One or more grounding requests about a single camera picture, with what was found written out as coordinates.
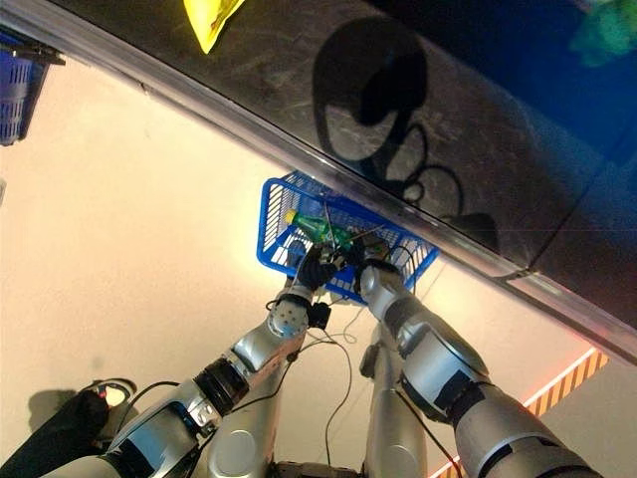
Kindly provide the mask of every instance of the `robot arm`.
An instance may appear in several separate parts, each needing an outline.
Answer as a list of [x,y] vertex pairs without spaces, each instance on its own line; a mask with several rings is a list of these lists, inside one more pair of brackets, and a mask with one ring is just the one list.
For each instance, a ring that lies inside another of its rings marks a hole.
[[429,418],[453,425],[469,476],[600,476],[491,383],[476,351],[405,289],[393,266],[367,260],[360,290],[404,358],[402,387]]
[[46,477],[158,478],[187,469],[223,416],[301,347],[312,297],[311,288],[295,282],[259,326],[132,420],[105,455],[76,460]]

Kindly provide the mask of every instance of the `hazard stripe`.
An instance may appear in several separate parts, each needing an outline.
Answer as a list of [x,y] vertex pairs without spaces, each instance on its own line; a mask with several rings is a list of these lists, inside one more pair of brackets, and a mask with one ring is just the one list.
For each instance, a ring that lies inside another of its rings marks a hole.
[[[566,396],[582,385],[585,380],[591,378],[598,370],[608,363],[607,355],[598,350],[594,350],[592,353],[591,351],[588,351],[587,354],[582,356],[581,358],[583,360],[578,363],[577,366],[566,373],[561,379],[553,383],[543,392],[542,395],[538,396],[531,403],[528,403],[527,410],[535,416],[544,415],[548,410],[556,406]],[[431,475],[430,478],[466,477],[465,469],[462,468],[462,465],[460,468],[462,470],[462,477],[458,476],[456,469],[451,466],[451,463],[447,463],[445,466],[440,468],[440,470]]]

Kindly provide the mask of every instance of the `wire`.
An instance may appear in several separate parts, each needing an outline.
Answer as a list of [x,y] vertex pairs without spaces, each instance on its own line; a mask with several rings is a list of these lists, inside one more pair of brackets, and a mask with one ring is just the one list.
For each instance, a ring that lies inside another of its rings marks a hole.
[[354,324],[354,322],[358,320],[358,318],[360,317],[360,314],[362,314],[362,311],[364,310],[365,309],[363,307],[358,309],[358,312],[356,313],[354,318],[351,321],[349,321],[349,323],[345,327],[342,328],[342,332],[340,333],[340,335],[342,335],[343,339],[350,345],[356,344],[358,342],[358,339],[356,338],[356,336],[352,334],[348,334],[347,329],[349,329]]
[[407,200],[407,202],[411,203],[413,206],[419,207],[418,203],[425,196],[425,186],[422,184],[422,182],[419,181],[419,178],[427,170],[437,169],[451,177],[451,180],[454,182],[456,188],[458,189],[458,208],[456,209],[456,214],[460,216],[465,208],[465,192],[462,187],[462,183],[460,182],[460,178],[450,167],[444,166],[442,164],[427,164],[427,159],[429,156],[429,144],[427,141],[427,133],[425,131],[425,128],[421,123],[415,122],[407,129],[407,131],[405,132],[405,137],[407,137],[412,130],[415,130],[420,134],[423,143],[423,151],[421,161],[416,165],[414,171],[412,171],[412,173],[409,174],[409,176],[407,176],[404,181],[405,184],[417,184],[420,189],[420,194],[413,200]]
[[334,411],[329,416],[327,423],[325,424],[325,437],[324,437],[325,438],[325,453],[327,455],[327,465],[331,466],[331,456],[329,455],[329,439],[327,438],[327,434],[329,433],[329,426],[331,425],[331,421],[334,419],[334,417],[336,416],[338,411],[342,408],[342,406],[345,405],[345,403],[347,402],[347,399],[349,398],[349,394],[351,393],[352,372],[351,372],[351,360],[349,359],[349,353],[347,352],[347,349],[343,345],[335,341],[332,338],[332,336],[327,333],[327,331],[323,331],[323,332],[329,339],[329,342],[325,342],[326,344],[334,344],[335,346],[338,346],[345,353],[345,358],[347,359],[347,372],[348,372],[347,391],[345,392],[345,396],[342,398],[340,403],[336,406]]
[[234,413],[235,411],[239,411],[242,408],[245,408],[247,406],[254,405],[255,403],[257,403],[259,401],[263,401],[263,400],[268,400],[270,398],[274,398],[277,395],[277,393],[279,393],[279,390],[281,390],[281,386],[283,385],[283,380],[286,378],[286,375],[288,374],[288,371],[290,370],[290,367],[297,360],[297,358],[299,357],[301,352],[306,351],[310,347],[317,346],[318,344],[331,344],[331,342],[324,341],[322,339],[317,338],[314,342],[311,342],[311,343],[307,344],[306,346],[302,347],[295,355],[292,354],[293,358],[289,358],[288,366],[286,367],[285,371],[283,372],[283,375],[281,375],[281,379],[279,380],[279,384],[277,384],[277,388],[275,388],[275,391],[273,391],[272,393],[269,393],[267,395],[260,396],[259,398],[255,398],[254,400],[250,400],[249,402],[244,403],[243,405],[240,405],[240,406],[234,408],[231,411],[231,413]]
[[325,208],[325,218],[327,219],[327,227],[329,228],[329,237],[331,238],[331,248],[336,250],[336,238],[334,232],[331,230],[331,221],[329,220],[329,211],[327,210],[327,203],[324,201],[322,204]]
[[283,372],[283,375],[281,375],[281,379],[279,380],[279,384],[277,385],[277,388],[275,388],[275,391],[273,391],[272,393],[269,393],[267,395],[260,396],[259,398],[255,398],[254,400],[250,400],[248,403],[245,403],[243,405],[237,406],[236,408],[233,408],[231,413],[239,411],[239,410],[245,408],[246,406],[254,405],[255,403],[257,403],[259,401],[269,400],[270,398],[273,398],[274,396],[276,396],[277,393],[279,393],[279,390],[281,390],[281,385],[283,385],[283,380],[286,377],[286,375],[288,374],[288,371],[290,371],[290,367],[292,366],[292,363],[293,363],[293,361],[288,362],[288,366],[286,367],[285,371]]
[[333,306],[334,304],[338,304],[340,301],[346,301],[347,297],[346,296],[340,296],[338,299],[331,301],[329,304],[327,304],[328,307]]
[[392,251],[395,251],[396,249],[402,249],[403,251],[405,251],[407,254],[409,254],[409,259],[411,261],[411,267],[412,267],[412,274],[414,275],[413,279],[414,279],[414,286],[413,286],[413,292],[412,294],[415,296],[416,295],[416,260],[414,259],[414,255],[413,253],[407,249],[405,246],[401,245],[401,244],[396,244],[394,247],[392,247],[391,249],[389,249],[389,252],[387,254],[385,254],[385,259],[387,258],[387,256],[390,256]]
[[432,431],[429,429],[429,427],[425,424],[425,422],[422,420],[422,418],[420,417],[418,412],[415,410],[415,408],[411,405],[411,403],[409,403],[409,400],[407,400],[407,398],[405,398],[405,396],[402,393],[400,393],[398,390],[393,389],[392,391],[394,393],[396,393],[400,397],[400,399],[405,404],[405,406],[407,408],[409,408],[409,411],[411,411],[411,413],[416,417],[418,422],[421,424],[421,426],[424,428],[424,430],[429,435],[429,438],[432,439],[432,441],[436,444],[438,449],[440,451],[442,451],[442,454],[445,455],[445,458],[447,458],[449,460],[449,462],[451,463],[451,465],[455,468],[456,473],[458,473],[458,476],[463,476],[462,475],[462,471],[460,470],[460,467],[458,466],[458,464],[454,461],[454,459],[449,454],[449,452],[445,449],[445,447],[442,446],[442,443],[440,443],[440,441],[438,441],[438,438],[436,438],[436,436],[432,433]]
[[356,239],[360,239],[361,237],[364,237],[364,236],[366,236],[367,234],[371,234],[372,232],[376,232],[377,230],[382,229],[382,228],[383,228],[383,227],[385,227],[385,226],[386,226],[386,224],[378,224],[377,226],[372,227],[371,229],[367,229],[367,230],[365,230],[365,231],[359,232],[358,234],[356,234],[356,235],[354,235],[354,236],[351,236],[351,237],[349,238],[349,240],[350,240],[350,241],[354,241],[354,240],[356,240]]
[[201,446],[199,446],[199,448],[196,451],[196,454],[192,457],[192,465],[190,467],[190,470],[188,470],[188,474],[184,478],[191,478],[192,477],[192,475],[195,472],[195,469],[197,468],[197,463],[199,463],[199,459],[201,458],[201,453],[203,452],[204,448],[206,446],[208,446],[210,441],[212,441],[214,436],[215,436],[215,434],[211,433],[210,436],[208,438],[206,438],[206,441],[204,441],[201,444]]
[[151,385],[147,386],[144,390],[142,390],[140,393],[138,393],[134,397],[134,399],[130,401],[130,403],[126,407],[126,410],[124,411],[123,415],[121,416],[121,420],[119,421],[119,425],[115,429],[115,435],[117,435],[119,433],[119,431],[121,430],[121,428],[123,427],[123,423],[126,420],[126,417],[128,416],[128,414],[132,410],[133,406],[137,403],[137,401],[140,398],[142,398],[149,391],[153,390],[154,388],[156,388],[158,386],[162,386],[162,385],[179,386],[179,383],[177,381],[168,381],[168,380],[157,381],[157,382],[152,383]]

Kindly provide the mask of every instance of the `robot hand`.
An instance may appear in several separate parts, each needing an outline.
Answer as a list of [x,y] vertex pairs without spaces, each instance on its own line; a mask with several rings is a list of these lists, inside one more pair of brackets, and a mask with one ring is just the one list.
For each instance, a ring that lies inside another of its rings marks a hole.
[[364,234],[354,239],[345,259],[347,264],[360,269],[365,261],[386,261],[389,254],[387,241],[375,234]]
[[299,272],[297,272],[299,284],[307,287],[312,292],[329,282],[343,263],[341,256],[336,256],[329,262],[322,262],[322,257],[322,247],[312,246],[312,249],[303,259],[301,266],[299,266]]

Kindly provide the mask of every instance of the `orange striped tape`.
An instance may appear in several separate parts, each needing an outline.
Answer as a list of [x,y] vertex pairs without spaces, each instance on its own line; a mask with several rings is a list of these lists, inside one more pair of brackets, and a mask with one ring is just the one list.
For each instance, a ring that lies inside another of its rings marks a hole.
[[[564,372],[554,378],[547,386],[525,402],[525,407],[535,416],[542,416],[547,410],[556,406],[567,395],[591,378],[594,373],[608,363],[608,357],[597,349],[590,349],[579,360],[574,362]],[[462,468],[462,477],[466,477]],[[429,478],[459,478],[451,462],[446,463],[440,470]]]

